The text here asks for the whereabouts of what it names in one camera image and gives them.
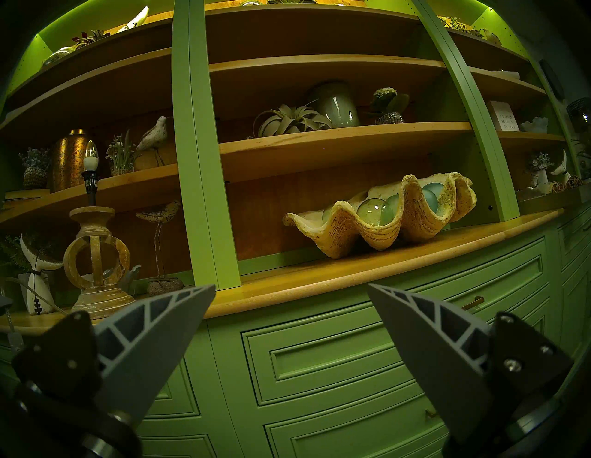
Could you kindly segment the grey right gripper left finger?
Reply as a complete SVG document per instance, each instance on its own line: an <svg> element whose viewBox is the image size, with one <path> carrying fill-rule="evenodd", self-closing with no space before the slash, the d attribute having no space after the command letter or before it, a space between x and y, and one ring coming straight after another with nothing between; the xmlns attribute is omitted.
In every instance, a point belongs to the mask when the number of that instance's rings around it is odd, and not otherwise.
<svg viewBox="0 0 591 458"><path fill-rule="evenodd" d="M18 352L28 388L66 405L121 411L139 424L183 358L215 298L203 285L135 301L92 324L74 311Z"/></svg>

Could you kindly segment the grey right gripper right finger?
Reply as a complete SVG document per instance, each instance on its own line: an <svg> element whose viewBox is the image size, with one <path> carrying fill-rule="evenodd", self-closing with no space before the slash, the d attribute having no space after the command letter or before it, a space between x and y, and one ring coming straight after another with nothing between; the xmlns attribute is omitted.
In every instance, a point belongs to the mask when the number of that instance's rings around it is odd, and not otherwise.
<svg viewBox="0 0 591 458"><path fill-rule="evenodd" d="M564 409L555 394L574 360L517 315L500 311L489 324L380 284L368 296L447 441L542 441L554 427Z"/></svg>

